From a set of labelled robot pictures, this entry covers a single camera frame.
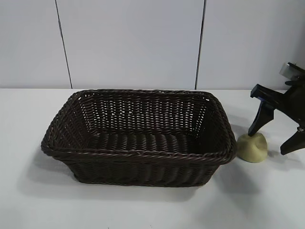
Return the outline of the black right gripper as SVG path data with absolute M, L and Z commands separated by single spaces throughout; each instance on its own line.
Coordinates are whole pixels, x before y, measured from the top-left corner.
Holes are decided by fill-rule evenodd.
M 305 147 L 305 81 L 286 81 L 290 88 L 285 93 L 257 84 L 250 97 L 260 100 L 255 119 L 248 130 L 249 136 L 254 136 L 265 124 L 274 119 L 274 110 L 278 110 L 299 124 L 296 133 L 281 146 L 282 155 L 289 154 Z

